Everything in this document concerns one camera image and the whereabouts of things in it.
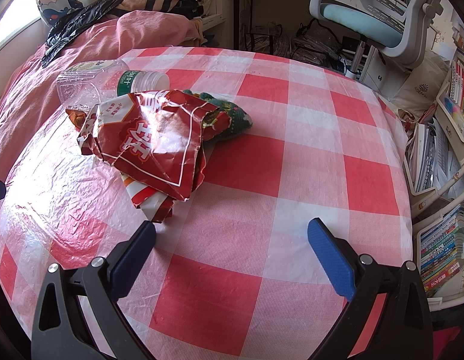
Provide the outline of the red snack bag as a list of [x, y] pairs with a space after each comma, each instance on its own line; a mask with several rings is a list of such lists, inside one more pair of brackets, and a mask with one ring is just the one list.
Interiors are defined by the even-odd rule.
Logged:
[[132, 204], [161, 223], [174, 202], [203, 182], [202, 120], [217, 108], [179, 90], [130, 93], [90, 110], [66, 109], [80, 131], [82, 155], [95, 155], [122, 175]]

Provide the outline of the green plush toy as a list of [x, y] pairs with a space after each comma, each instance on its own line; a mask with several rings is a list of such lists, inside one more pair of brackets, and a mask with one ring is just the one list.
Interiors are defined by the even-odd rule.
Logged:
[[202, 120], [202, 140], [226, 140], [234, 138], [252, 127], [251, 117], [237, 104], [228, 100], [215, 98], [208, 93], [193, 93], [189, 89], [183, 93], [200, 98], [214, 105], [217, 110]]

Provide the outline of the pink bed duvet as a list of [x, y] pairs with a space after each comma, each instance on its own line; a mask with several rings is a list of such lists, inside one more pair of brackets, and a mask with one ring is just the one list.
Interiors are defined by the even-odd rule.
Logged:
[[0, 100], [0, 180], [44, 122], [60, 107], [55, 80], [76, 63], [117, 59], [129, 50], [191, 46], [202, 40], [197, 19], [158, 11], [134, 10], [118, 19], [95, 24], [79, 35], [47, 67], [42, 46], [18, 67]]

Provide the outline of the clear plastic bottle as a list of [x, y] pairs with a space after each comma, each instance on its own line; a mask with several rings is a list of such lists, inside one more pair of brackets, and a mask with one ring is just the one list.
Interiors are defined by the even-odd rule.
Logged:
[[121, 59], [76, 63], [56, 80], [58, 97], [65, 108], [89, 110], [118, 96], [169, 89], [164, 73], [132, 70]]

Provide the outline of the red white checkered tablecloth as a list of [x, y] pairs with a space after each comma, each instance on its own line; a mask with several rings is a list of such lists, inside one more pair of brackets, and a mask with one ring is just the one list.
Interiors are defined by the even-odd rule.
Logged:
[[[412, 258], [400, 121], [368, 87], [285, 58], [178, 47], [123, 58], [234, 102], [252, 127], [207, 148], [203, 183], [157, 226], [121, 310], [158, 359], [308, 358], [344, 306], [308, 244], [311, 219], [379, 263]], [[51, 263], [82, 267], [144, 220], [76, 137], [57, 110], [0, 203], [0, 282], [26, 331]]]

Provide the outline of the black plastic bag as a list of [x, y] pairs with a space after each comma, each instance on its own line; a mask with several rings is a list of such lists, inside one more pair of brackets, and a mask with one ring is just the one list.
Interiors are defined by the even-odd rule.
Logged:
[[63, 16], [50, 29], [46, 39], [47, 50], [41, 58], [41, 67], [46, 68], [70, 43], [98, 23], [123, 0], [96, 0], [86, 7]]

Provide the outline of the white book shelf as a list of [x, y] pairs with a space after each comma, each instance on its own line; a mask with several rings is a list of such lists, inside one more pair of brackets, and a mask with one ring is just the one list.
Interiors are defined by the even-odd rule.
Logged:
[[464, 305], [464, 52], [408, 141], [414, 262], [433, 312]]

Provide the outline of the striped tan pillow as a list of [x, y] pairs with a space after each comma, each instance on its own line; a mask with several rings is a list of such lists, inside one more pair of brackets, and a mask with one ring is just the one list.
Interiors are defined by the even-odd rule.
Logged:
[[112, 11], [122, 16], [130, 11], [159, 11], [185, 16], [191, 20], [205, 14], [201, 0], [123, 0]]

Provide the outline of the grey blue office chair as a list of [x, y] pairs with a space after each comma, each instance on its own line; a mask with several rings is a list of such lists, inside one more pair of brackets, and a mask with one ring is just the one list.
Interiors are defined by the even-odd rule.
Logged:
[[356, 79], [365, 46], [374, 46], [382, 55], [404, 68], [418, 67], [424, 58], [427, 30], [440, 16], [441, 0], [360, 0], [362, 10], [322, 0], [310, 0], [309, 12], [317, 20], [340, 24], [360, 35], [348, 78]]

